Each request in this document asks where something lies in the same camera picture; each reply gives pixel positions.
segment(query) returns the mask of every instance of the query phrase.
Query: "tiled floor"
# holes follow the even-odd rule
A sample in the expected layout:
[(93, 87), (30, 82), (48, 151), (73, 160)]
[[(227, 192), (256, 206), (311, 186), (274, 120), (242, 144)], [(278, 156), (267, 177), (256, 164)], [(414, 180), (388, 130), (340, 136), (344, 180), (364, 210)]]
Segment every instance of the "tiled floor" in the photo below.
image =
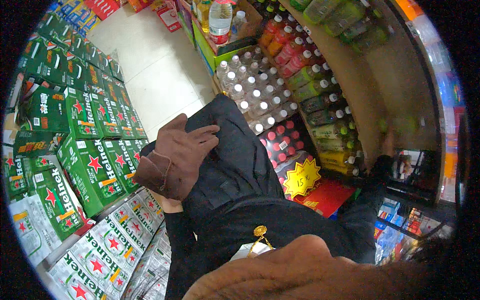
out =
[(190, 117), (214, 97), (211, 77), (183, 29), (169, 32), (149, 9), (135, 13), (125, 5), (88, 38), (119, 62), (150, 141), (178, 114)]

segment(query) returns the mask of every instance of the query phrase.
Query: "leather glove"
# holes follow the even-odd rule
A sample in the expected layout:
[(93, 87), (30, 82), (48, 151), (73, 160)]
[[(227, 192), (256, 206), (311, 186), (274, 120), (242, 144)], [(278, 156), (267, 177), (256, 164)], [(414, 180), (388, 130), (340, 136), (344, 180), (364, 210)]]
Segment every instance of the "leather glove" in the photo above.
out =
[(180, 114), (160, 128), (155, 149), (140, 158), (133, 177), (139, 184), (174, 200), (182, 201), (198, 180), (198, 169), (218, 145), (217, 125), (185, 132), (187, 115)]

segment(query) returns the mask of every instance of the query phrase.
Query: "price sign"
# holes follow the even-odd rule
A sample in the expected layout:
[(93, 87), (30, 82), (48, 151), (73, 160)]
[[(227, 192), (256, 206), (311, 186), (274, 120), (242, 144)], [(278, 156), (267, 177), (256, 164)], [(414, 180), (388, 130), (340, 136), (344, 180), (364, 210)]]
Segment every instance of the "price sign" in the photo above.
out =
[(317, 180), (320, 179), (318, 167), (315, 163), (315, 158), (312, 161), (305, 159), (303, 164), (295, 163), (295, 169), (287, 172), (287, 180), (283, 182), (283, 185), (287, 188), (285, 193), (292, 195), (292, 198), (296, 195), (305, 196), (308, 189), (313, 188)]

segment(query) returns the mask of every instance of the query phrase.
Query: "person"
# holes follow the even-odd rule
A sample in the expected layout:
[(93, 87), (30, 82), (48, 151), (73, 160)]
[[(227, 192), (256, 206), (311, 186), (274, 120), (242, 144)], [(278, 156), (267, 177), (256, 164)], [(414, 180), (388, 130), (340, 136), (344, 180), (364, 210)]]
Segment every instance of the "person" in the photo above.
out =
[[(374, 280), (373, 231), (393, 163), (393, 135), (387, 137), (388, 155), (376, 160), (358, 198), (333, 221), (285, 199), (265, 147), (228, 97), (219, 94), (188, 120), (181, 114), (166, 124), (142, 149), (134, 177), (156, 193), (165, 211), (172, 247), (166, 299), (282, 299), (293, 293), (313, 299), (323, 289), (347, 295), (344, 285), (328, 283), (340, 278), (348, 278), (356, 299), (367, 296), (364, 290), (386, 297), (378, 294), (383, 288), (374, 289), (384, 279)], [(277, 250), (227, 263), (242, 245), (259, 239), (253, 233), (258, 226), (266, 227), (268, 246)], [(359, 278), (370, 278), (371, 287), (360, 288), (365, 282)], [(408, 285), (410, 277), (403, 279), (391, 293)]]

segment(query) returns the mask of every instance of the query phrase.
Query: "bottle cap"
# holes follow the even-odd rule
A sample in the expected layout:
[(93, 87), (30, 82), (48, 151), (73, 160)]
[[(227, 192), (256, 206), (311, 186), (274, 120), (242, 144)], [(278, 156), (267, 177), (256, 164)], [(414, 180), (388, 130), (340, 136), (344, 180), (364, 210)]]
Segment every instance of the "bottle cap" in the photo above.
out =
[(312, 66), (312, 71), (313, 71), (314, 73), (320, 72), (320, 66), (317, 65), (317, 64), (313, 65), (313, 66)]
[(237, 18), (239, 18), (239, 19), (245, 18), (245, 12), (244, 11), (238, 11), (237, 12)]
[(298, 36), (298, 37), (295, 38), (295, 44), (297, 44), (297, 45), (303, 44), (303, 40), (301, 39), (301, 37)]

